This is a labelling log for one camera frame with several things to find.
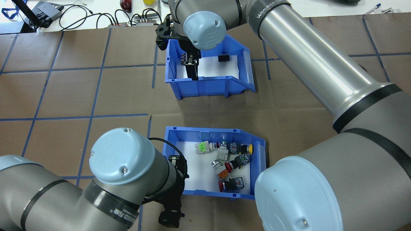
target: table surface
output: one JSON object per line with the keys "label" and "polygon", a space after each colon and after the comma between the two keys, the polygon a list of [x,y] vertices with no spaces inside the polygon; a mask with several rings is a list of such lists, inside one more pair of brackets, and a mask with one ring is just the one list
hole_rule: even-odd
{"label": "table surface", "polygon": [[[75,0],[48,0],[50,3],[57,4],[72,4]],[[28,0],[28,6],[33,8],[39,1],[38,0]],[[120,8],[118,0],[82,0],[83,3],[87,4],[94,13],[111,13],[114,14],[116,9]],[[396,12],[411,12],[411,1],[410,0],[361,0],[358,4],[344,3],[344,0],[289,0],[293,5],[293,8],[300,13],[303,17],[319,17],[319,16],[343,16],[343,15],[361,15],[373,6],[381,3],[382,9],[387,9],[392,7]],[[0,7],[13,7],[11,0],[0,0]],[[133,13],[141,13],[145,8],[157,9],[157,4],[146,5],[142,0],[133,0]],[[169,12],[168,5],[161,4],[162,8],[162,18],[165,17]],[[71,9],[62,18],[61,22],[63,26],[68,26],[71,23],[77,21],[78,19],[84,17],[84,11],[81,9]],[[121,22],[128,21],[127,17],[119,12],[118,19]],[[77,28],[82,29],[95,29],[96,28],[97,16],[88,18],[86,22]],[[9,20],[3,15],[0,16],[0,23],[8,22]],[[109,24],[106,17],[100,19],[99,28],[104,28]],[[41,28],[40,32],[50,32],[59,31],[61,27],[57,22],[54,22],[49,28]]]}

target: electrical switch component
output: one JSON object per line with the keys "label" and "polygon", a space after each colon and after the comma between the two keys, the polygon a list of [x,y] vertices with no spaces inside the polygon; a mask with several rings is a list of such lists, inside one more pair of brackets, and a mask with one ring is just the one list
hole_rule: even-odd
{"label": "electrical switch component", "polygon": [[250,163],[250,158],[247,156],[247,154],[241,153],[240,155],[235,157],[234,160],[230,162],[226,162],[225,167],[229,171],[229,173],[231,173],[233,169],[236,169],[236,168],[240,169],[242,166],[248,163]]}
{"label": "electrical switch component", "polygon": [[220,192],[230,190],[240,190],[244,188],[244,181],[242,177],[230,178],[228,181],[218,181],[218,188]]}
{"label": "electrical switch component", "polygon": [[211,163],[211,166],[214,168],[214,172],[215,174],[218,176],[218,178],[220,178],[221,180],[223,180],[224,178],[226,178],[228,175],[230,175],[229,171],[226,169],[226,167],[224,165],[221,164],[221,162],[219,160],[215,160]]}

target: bin lip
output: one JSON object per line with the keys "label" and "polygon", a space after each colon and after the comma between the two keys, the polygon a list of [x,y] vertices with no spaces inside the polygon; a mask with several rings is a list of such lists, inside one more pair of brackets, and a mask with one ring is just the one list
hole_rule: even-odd
{"label": "bin lip", "polygon": [[192,80],[190,78],[180,78],[180,79],[166,79],[166,83],[172,83],[172,82],[187,82],[187,81],[209,81],[209,80],[216,80],[216,79],[237,79],[232,75],[229,76],[213,76],[213,77],[204,77],[204,76],[199,76],[198,80]]}

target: black cable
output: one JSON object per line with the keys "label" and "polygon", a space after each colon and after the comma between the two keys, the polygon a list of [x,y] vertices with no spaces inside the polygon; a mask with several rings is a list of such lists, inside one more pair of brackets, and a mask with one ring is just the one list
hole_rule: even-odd
{"label": "black cable", "polygon": [[139,17],[139,19],[141,19],[141,15],[140,15],[140,14],[133,14],[133,16],[131,16],[131,18],[133,19],[133,18],[134,18],[134,16],[138,16],[138,17]]}
{"label": "black cable", "polygon": [[125,11],[122,10],[122,9],[117,9],[117,10],[115,10],[115,12],[114,12],[114,17],[115,17],[115,21],[116,21],[117,25],[119,25],[119,24],[118,24],[118,19],[117,19],[117,12],[119,12],[119,11],[124,12],[124,14],[127,16],[127,18],[129,18],[129,22],[131,21],[131,18],[130,18],[130,16],[128,16],[127,12],[125,12]]}
{"label": "black cable", "polygon": [[98,25],[99,25],[99,19],[100,19],[101,16],[106,16],[106,17],[110,20],[110,24],[113,25],[113,21],[111,20],[111,18],[110,18],[109,16],[107,16],[106,14],[101,14],[101,15],[97,18],[97,21],[96,21],[96,29],[99,28]]}
{"label": "black cable", "polygon": [[[67,8],[67,9],[61,14],[60,18],[58,19],[58,24],[60,25],[60,27],[62,28],[62,30],[72,30],[72,29],[76,29],[76,28],[80,27],[81,25],[83,25],[83,24],[85,23],[85,19],[86,19],[86,17],[88,16],[87,11],[90,12],[90,14],[93,14],[93,12],[92,12],[89,8],[87,8],[87,7],[85,7],[85,6],[82,6],[82,5],[66,4],[66,5],[64,5],[64,6],[70,6],[70,7]],[[72,26],[73,24],[70,25],[70,26],[67,26],[67,27],[63,27],[63,26],[61,25],[61,19],[63,18],[63,15],[66,14],[66,12],[67,12],[69,9],[73,8],[73,7],[79,7],[79,8],[81,8],[82,10],[84,10],[84,12],[85,12],[85,18],[82,18],[83,22],[81,22],[79,25],[77,25],[77,26],[74,27],[74,28],[69,28],[69,27]]]}
{"label": "black cable", "polygon": [[153,8],[147,8],[147,9],[144,9],[144,10],[147,10],[147,11],[145,12],[145,14],[143,13],[145,18],[147,18],[147,13],[150,12],[150,11],[152,11],[152,12],[154,12],[154,13],[157,14],[160,22],[163,23],[163,21],[161,20],[160,14],[159,14],[155,9],[153,9]]}
{"label": "black cable", "polygon": [[65,27],[65,28],[63,28],[63,29],[61,29],[60,31],[66,30],[67,28],[69,28],[69,27],[73,26],[74,24],[76,24],[76,23],[80,22],[81,20],[84,20],[84,21],[85,21],[85,19],[86,19],[86,18],[90,18],[91,16],[95,16],[95,15],[102,15],[102,14],[101,14],[101,13],[97,13],[97,14],[91,14],[91,15],[88,15],[88,16],[86,16],[86,17],[84,17],[84,18],[81,18],[81,19],[77,20],[77,21],[76,21],[76,22],[74,22],[73,24],[71,24],[71,25],[69,25],[69,26],[67,26],[67,27]]}
{"label": "black cable", "polygon": [[131,26],[137,25],[137,23],[138,23],[138,22],[136,22],[136,21],[133,21],[134,16],[138,16],[139,19],[140,19],[140,21],[141,21],[141,15],[140,15],[140,14],[133,14],[133,16],[131,16],[131,21],[130,21],[130,25],[131,25]]}
{"label": "black cable", "polygon": [[175,147],[172,143],[170,143],[170,142],[168,142],[167,140],[162,139],[162,138],[150,137],[150,138],[148,138],[148,140],[158,140],[158,141],[162,141],[162,142],[168,144],[168,145],[169,145],[170,147],[172,147],[174,150],[176,150],[176,152],[178,152],[178,154],[181,156],[182,160],[184,161],[185,167],[184,167],[183,177],[184,177],[184,178],[187,178],[187,160],[185,159],[184,155],[182,154],[182,152],[181,152],[177,147]]}

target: blue tape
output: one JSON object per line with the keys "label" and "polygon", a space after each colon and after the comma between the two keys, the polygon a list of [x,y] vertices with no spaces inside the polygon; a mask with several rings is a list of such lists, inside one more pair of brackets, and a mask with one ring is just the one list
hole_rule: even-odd
{"label": "blue tape", "polygon": [[[8,13],[6,13],[7,11],[16,11],[16,12],[14,12],[12,15],[9,15]],[[14,19],[14,17],[16,17],[18,15],[19,11],[20,11],[20,9],[18,7],[1,9],[1,12],[3,13],[3,15],[8,19]]]}

